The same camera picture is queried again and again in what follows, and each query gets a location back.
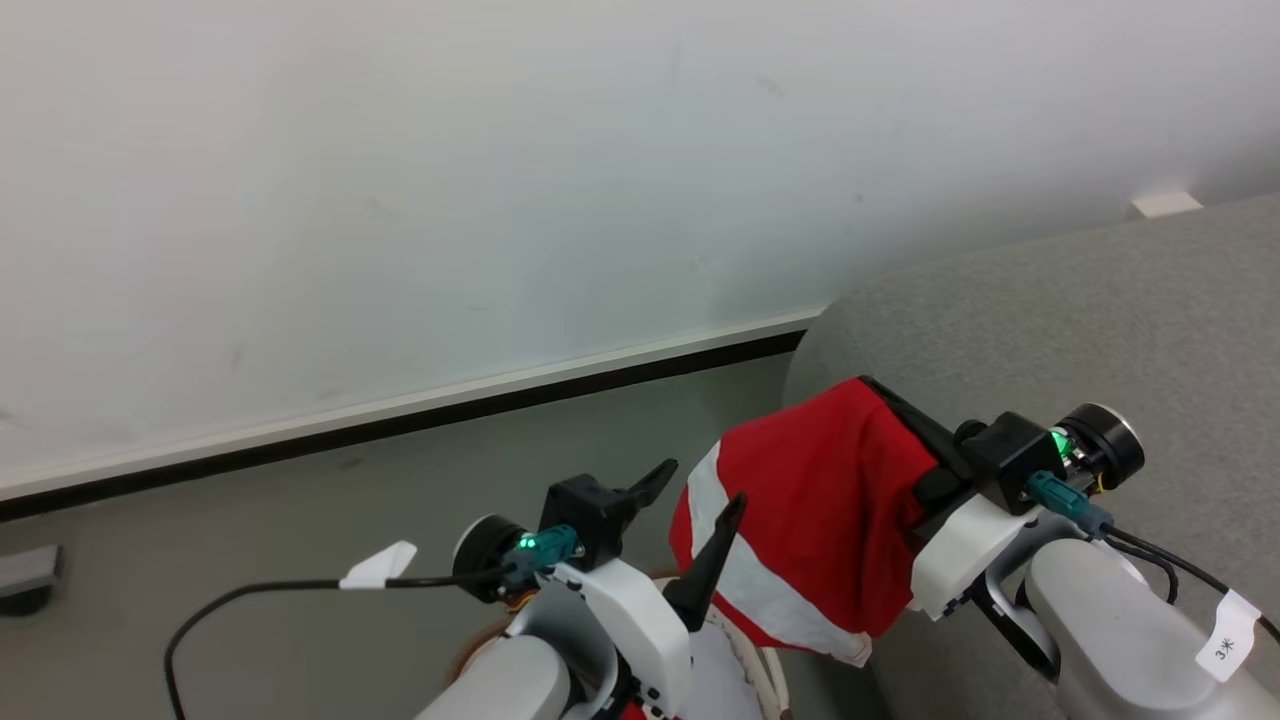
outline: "red cloth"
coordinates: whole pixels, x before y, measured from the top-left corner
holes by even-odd
[[[759,571],[785,580],[840,630],[874,637],[911,601],[915,555],[908,532],[922,519],[911,488],[936,465],[884,401],[854,379],[730,430],[721,439],[714,475],[699,466],[690,487],[718,478],[727,497],[745,492],[739,536],[763,565]],[[682,570],[692,561],[690,487],[669,536]],[[730,562],[735,571],[758,571],[739,560]],[[741,596],[742,583],[722,575],[721,593],[735,585]],[[819,650],[792,639],[803,633],[791,634],[787,610],[780,614],[777,602],[767,620],[756,600],[721,593],[716,606],[756,646]],[[758,621],[781,637],[765,633]],[[812,635],[813,624],[808,628]]]

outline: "gray floor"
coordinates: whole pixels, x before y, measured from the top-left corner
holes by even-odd
[[[0,552],[67,548],[37,616],[0,619],[0,717],[170,717],[164,643],[236,585],[342,575],[397,539],[410,574],[442,574],[458,534],[499,512],[536,524],[549,483],[623,486],[659,460],[687,470],[728,428],[776,410],[790,356],[769,357],[311,455],[0,527]],[[684,479],[684,473],[677,477]],[[669,565],[677,492],[637,519],[625,556]],[[178,655],[188,714],[408,719],[463,642],[502,618],[461,591],[302,593],[228,606]],[[797,720],[884,717],[870,679],[786,659]]]

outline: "white stripe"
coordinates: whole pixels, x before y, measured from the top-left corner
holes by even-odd
[[[728,505],[724,486],[716,471],[718,460],[717,442],[689,474],[689,519],[694,555],[710,539],[716,516]],[[750,495],[746,511],[768,512],[763,506],[751,506]],[[858,667],[872,653],[870,635],[849,633],[828,620],[817,606],[765,568],[742,536],[733,538],[733,548],[716,589],[755,626],[780,642],[829,655]]]

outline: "red and white fabric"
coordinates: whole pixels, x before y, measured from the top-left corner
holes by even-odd
[[[759,647],[861,666],[911,601],[911,488],[936,465],[879,396],[849,380],[721,438],[689,475],[671,546],[687,569],[745,492],[716,607]]]

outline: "black cable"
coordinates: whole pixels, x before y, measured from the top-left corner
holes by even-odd
[[[1132,555],[1138,560],[1146,560],[1147,562],[1151,562],[1156,568],[1164,570],[1165,575],[1169,578],[1169,594],[1165,596],[1165,602],[1167,602],[1169,605],[1174,605],[1175,602],[1178,602],[1178,570],[1174,570],[1174,566],[1167,560],[1152,552],[1147,552],[1146,550],[1138,550],[1137,547],[1125,544],[1114,538],[1103,538],[1103,539],[1106,539],[1107,544],[1116,548],[1117,551],[1125,555]]]
[[[444,578],[388,578],[387,589],[415,589],[415,588],[443,588],[449,585],[458,585],[462,583],[479,583],[484,580],[492,580],[507,574],[511,570],[509,566],[494,568],[492,570],[485,570],[483,573],[471,573],[470,575],[449,575]],[[187,633],[196,626],[197,623],[209,618],[215,610],[232,602],[236,598],[244,597],[247,594],[257,594],[264,592],[289,592],[289,591],[335,591],[339,589],[338,580],[280,580],[274,583],[253,583],[250,585],[243,585],[220,596],[209,605],[201,607],[195,615],[183,623],[178,632],[169,638],[169,644],[164,648],[164,682],[169,688],[169,705],[173,706],[173,716],[177,720],[187,720],[187,714],[182,708],[182,700],[178,696],[178,678],[173,673],[173,655],[178,650],[178,643],[182,638],[187,637]]]
[[[1199,566],[1194,565],[1189,560],[1184,560],[1184,559],[1174,555],[1172,552],[1169,552],[1167,550],[1160,547],[1158,544],[1149,543],[1149,542],[1147,542],[1147,541],[1144,541],[1144,539],[1142,539],[1142,538],[1139,538],[1139,537],[1137,537],[1137,536],[1134,536],[1132,533],[1126,533],[1124,530],[1116,529],[1115,527],[1108,525],[1108,524],[1103,524],[1102,525],[1102,530],[1105,533],[1107,533],[1108,536],[1114,536],[1116,539],[1124,541],[1124,542],[1126,542],[1126,543],[1137,547],[1138,550],[1146,550],[1147,552],[1149,552],[1152,555],[1158,555],[1158,556],[1164,557],[1165,560],[1172,562],[1174,565],[1181,568],[1183,570],[1187,570],[1188,573],[1190,573],[1192,575],[1194,575],[1199,582],[1204,583],[1206,585],[1216,589],[1217,592],[1220,592],[1222,594],[1226,594],[1228,591],[1231,589],[1231,588],[1229,588],[1226,585],[1226,583],[1224,583],[1222,580],[1219,580],[1213,575],[1210,575],[1207,571],[1204,571]],[[1280,643],[1280,629],[1276,629],[1275,623],[1272,623],[1266,615],[1262,615],[1262,616],[1258,618],[1258,625],[1262,625],[1262,629],[1265,629],[1267,633],[1270,633],[1271,638],[1275,639],[1277,643]]]

